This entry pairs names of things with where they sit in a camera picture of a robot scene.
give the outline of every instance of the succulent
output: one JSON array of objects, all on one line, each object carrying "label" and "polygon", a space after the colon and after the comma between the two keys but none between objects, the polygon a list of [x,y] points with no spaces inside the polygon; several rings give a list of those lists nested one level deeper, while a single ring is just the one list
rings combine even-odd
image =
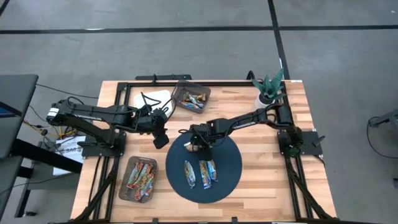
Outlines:
[{"label": "succulent", "polygon": [[257,80],[252,79],[253,85],[260,90],[260,94],[267,100],[279,100],[285,93],[279,93],[278,91],[283,88],[280,85],[282,77],[284,75],[283,68],[279,70],[278,74],[270,81],[268,75],[264,79],[264,83],[260,84]]}]

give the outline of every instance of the wooden table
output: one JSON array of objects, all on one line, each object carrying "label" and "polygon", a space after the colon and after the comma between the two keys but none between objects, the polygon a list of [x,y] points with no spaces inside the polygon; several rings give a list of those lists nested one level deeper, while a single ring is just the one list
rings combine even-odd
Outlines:
[{"label": "wooden table", "polygon": [[[103,82],[98,106],[113,105],[117,84],[117,81]],[[285,84],[295,125],[302,130],[313,129],[303,83],[285,81]],[[155,149],[152,135],[127,134],[126,152],[120,160],[114,193],[112,222],[149,222],[152,218],[159,218],[160,222],[230,222],[231,217],[237,217],[240,222],[295,220],[285,162],[279,153],[277,131],[266,125],[251,126],[230,135],[241,151],[243,171],[238,186],[228,197],[216,203],[199,204],[180,197],[171,188],[166,178],[165,158],[173,140],[179,135],[179,129],[188,129],[190,124],[205,123],[211,119],[233,118],[255,110],[254,99],[258,90],[253,86],[210,88],[210,101],[203,114],[176,108],[166,124],[170,143],[161,150]],[[164,89],[172,92],[173,87],[134,87],[129,105],[133,105],[134,96],[141,91],[147,93]],[[107,128],[104,123],[96,125]],[[153,198],[145,204],[128,202],[118,197],[127,161],[131,156],[153,158],[159,165]],[[309,191],[327,213],[335,216],[323,164],[313,156],[302,156],[302,160]],[[97,157],[84,161],[71,218],[78,216],[87,206],[96,161]],[[99,176],[98,174],[93,194],[96,192]],[[299,190],[297,192],[301,214],[305,217],[302,194]],[[108,192],[104,194],[99,217],[104,217],[107,199]]]}]

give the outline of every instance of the robotic arm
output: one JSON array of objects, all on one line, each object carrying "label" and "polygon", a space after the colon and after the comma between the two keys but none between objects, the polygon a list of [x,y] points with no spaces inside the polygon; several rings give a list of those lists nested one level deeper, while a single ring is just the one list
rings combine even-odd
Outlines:
[{"label": "robotic arm", "polygon": [[[277,123],[268,119],[267,112],[275,110]],[[211,160],[211,149],[220,145],[233,131],[255,124],[266,124],[274,129],[285,130],[288,135],[289,148],[287,152],[297,156],[303,148],[303,136],[300,128],[296,127],[289,115],[289,108],[285,105],[269,105],[264,109],[244,114],[235,118],[219,118],[207,121],[205,124],[193,124],[188,132],[192,133],[190,142],[185,146],[189,151],[199,151],[200,159]]]},{"label": "robotic arm", "polygon": [[[51,125],[70,126],[92,136],[95,138],[95,147],[107,149],[124,148],[124,143],[120,139],[125,138],[125,131],[152,134],[155,138],[154,145],[157,149],[169,143],[169,139],[165,134],[166,129],[164,128],[167,116],[161,109],[157,108],[152,111],[149,105],[145,105],[141,109],[125,105],[102,108],[72,103],[70,98],[73,97],[53,103],[46,120]],[[109,129],[101,129],[87,120],[106,122],[109,124]],[[79,145],[85,150],[85,146],[92,146],[93,143],[79,142]],[[105,155],[103,153],[99,155],[116,156],[116,154]]]}]

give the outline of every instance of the white plant pot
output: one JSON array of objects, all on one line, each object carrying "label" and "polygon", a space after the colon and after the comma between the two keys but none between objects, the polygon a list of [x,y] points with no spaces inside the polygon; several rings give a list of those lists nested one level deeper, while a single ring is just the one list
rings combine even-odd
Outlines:
[{"label": "white plant pot", "polygon": [[265,103],[261,102],[260,95],[258,95],[256,97],[256,100],[254,101],[254,106],[256,106],[257,109],[261,109],[261,108],[265,108],[266,106],[271,105],[273,103],[275,103],[275,100],[273,100],[272,103],[270,103],[270,104],[265,104]]}]

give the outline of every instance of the potted plant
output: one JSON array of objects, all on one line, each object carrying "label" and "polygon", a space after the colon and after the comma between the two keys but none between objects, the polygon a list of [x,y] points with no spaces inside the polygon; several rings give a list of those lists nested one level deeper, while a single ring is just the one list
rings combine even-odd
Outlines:
[{"label": "potted plant", "polygon": [[253,85],[260,90],[259,96],[256,98],[254,104],[256,108],[265,108],[266,106],[275,103],[281,99],[285,94],[278,93],[283,87],[280,85],[284,75],[283,68],[279,70],[278,74],[270,81],[268,75],[264,79],[264,83],[260,84],[256,79],[252,79]]}]

